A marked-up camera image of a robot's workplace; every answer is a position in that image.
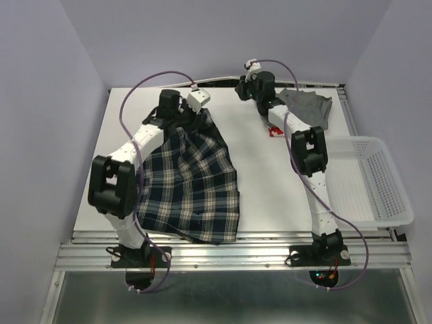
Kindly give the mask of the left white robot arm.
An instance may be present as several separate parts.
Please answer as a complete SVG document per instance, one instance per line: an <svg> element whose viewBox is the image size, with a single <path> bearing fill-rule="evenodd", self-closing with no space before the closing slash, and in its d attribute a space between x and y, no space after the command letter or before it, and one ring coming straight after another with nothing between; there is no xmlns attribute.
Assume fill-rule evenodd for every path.
<svg viewBox="0 0 432 324"><path fill-rule="evenodd" d="M134 212L140 187L136 176L143 175L143 161L167 140L169 131L179 124L195 122L210 100L210 94L197 87L186 98L177 90L163 89L158 105L135 135L110 155L92 160L88 203L105 216L119 238L118 246L107 249L115 264L123 261L142 266L149 261L149 238Z"/></svg>

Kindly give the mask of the navy plaid skirt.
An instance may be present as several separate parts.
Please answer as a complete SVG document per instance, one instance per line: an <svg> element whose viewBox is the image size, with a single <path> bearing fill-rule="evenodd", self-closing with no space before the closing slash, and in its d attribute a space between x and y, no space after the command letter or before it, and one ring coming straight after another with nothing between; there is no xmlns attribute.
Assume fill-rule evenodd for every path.
<svg viewBox="0 0 432 324"><path fill-rule="evenodd" d="M142 229L199 244L233 242L240 222L238 173L208 109L178 126L142 164L136 207Z"/></svg>

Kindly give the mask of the grey skirt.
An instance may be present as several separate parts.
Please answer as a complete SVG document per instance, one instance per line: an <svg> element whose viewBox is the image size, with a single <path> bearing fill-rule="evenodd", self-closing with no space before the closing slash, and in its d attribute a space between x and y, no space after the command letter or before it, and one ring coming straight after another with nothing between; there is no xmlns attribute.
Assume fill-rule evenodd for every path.
<svg viewBox="0 0 432 324"><path fill-rule="evenodd" d="M270 108L277 105L286 105L299 119L312 127L319 126L328 130L328 119L333 105L331 97L284 88L276 94Z"/></svg>

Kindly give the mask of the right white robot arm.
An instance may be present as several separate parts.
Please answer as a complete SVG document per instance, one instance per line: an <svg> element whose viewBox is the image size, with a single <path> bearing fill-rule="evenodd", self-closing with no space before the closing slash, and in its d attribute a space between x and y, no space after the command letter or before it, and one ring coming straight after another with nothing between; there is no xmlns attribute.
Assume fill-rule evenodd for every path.
<svg viewBox="0 0 432 324"><path fill-rule="evenodd" d="M342 234L333 217L326 186L328 163L324 130L306 122L297 108L300 91L295 90L289 99L288 91L277 92L275 76L258 69L240 77L235 88L240 100L252 99L268 122L283 131L290 162L300 177L305 190L312 220L313 243L300 246L291 252L291 260L312 259L326 263L343 249Z"/></svg>

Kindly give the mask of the red poppy floral skirt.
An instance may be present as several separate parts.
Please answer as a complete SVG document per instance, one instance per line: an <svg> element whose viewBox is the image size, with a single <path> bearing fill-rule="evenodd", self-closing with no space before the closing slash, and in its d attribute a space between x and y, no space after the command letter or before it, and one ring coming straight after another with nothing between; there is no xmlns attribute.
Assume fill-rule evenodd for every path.
<svg viewBox="0 0 432 324"><path fill-rule="evenodd" d="M284 137L284 132L280 130L278 127L270 127L268 131L269 131L269 136L272 138Z"/></svg>

